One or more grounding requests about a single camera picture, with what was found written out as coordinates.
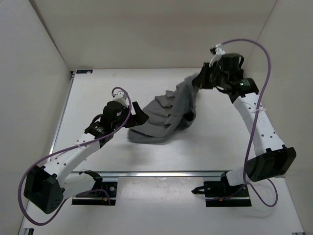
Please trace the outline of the grey pleated skirt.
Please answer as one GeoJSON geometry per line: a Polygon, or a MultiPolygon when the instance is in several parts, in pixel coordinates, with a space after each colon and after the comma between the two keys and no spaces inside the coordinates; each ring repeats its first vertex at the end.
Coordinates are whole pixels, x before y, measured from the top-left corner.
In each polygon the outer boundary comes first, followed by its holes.
{"type": "Polygon", "coordinates": [[[176,85],[176,90],[166,90],[143,108],[149,116],[146,123],[131,128],[128,140],[139,144],[164,144],[174,134],[191,126],[196,118],[196,99],[199,86],[193,85],[197,73],[176,85]]]}

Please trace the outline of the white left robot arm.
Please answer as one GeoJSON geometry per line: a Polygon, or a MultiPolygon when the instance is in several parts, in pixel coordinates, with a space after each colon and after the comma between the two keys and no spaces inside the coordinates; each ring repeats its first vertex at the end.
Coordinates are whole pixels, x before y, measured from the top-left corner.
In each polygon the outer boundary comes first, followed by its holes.
{"type": "Polygon", "coordinates": [[[149,119],[137,102],[132,105],[135,111],[133,115],[129,113],[128,106],[117,101],[108,102],[103,113],[93,118],[76,141],[74,149],[58,154],[41,167],[32,167],[26,177],[24,196],[41,211],[50,214],[68,197],[85,191],[92,195],[99,194],[102,177],[98,173],[83,170],[76,176],[70,174],[88,156],[110,141],[119,127],[140,126],[149,119]]]}

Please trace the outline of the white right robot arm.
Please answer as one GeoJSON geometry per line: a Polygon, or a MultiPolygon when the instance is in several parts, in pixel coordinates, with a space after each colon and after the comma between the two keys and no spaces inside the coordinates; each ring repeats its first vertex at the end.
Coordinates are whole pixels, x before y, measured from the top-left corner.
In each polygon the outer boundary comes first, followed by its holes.
{"type": "Polygon", "coordinates": [[[245,78],[243,56],[218,52],[205,63],[197,77],[202,89],[217,89],[229,96],[250,133],[247,153],[254,149],[254,158],[245,158],[243,167],[221,175],[219,181],[205,182],[194,194],[224,200],[244,190],[253,182],[283,175],[296,157],[293,147],[287,147],[275,132],[261,103],[262,92],[252,78],[245,78]]]}

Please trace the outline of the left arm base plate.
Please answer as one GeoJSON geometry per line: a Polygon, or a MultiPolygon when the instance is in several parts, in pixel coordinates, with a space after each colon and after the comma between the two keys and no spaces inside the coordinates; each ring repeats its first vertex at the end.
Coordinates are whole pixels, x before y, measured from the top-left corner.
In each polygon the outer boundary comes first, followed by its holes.
{"type": "Polygon", "coordinates": [[[80,206],[115,206],[117,196],[117,178],[104,178],[100,189],[103,191],[84,192],[73,196],[71,204],[80,206]]]}

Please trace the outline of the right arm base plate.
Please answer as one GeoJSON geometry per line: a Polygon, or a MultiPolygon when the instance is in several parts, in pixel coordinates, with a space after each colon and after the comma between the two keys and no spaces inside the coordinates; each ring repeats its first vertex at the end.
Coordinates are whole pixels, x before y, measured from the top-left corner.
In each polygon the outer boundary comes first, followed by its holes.
{"type": "Polygon", "coordinates": [[[251,207],[246,185],[230,186],[223,173],[218,181],[204,181],[204,195],[207,208],[251,207]]]}

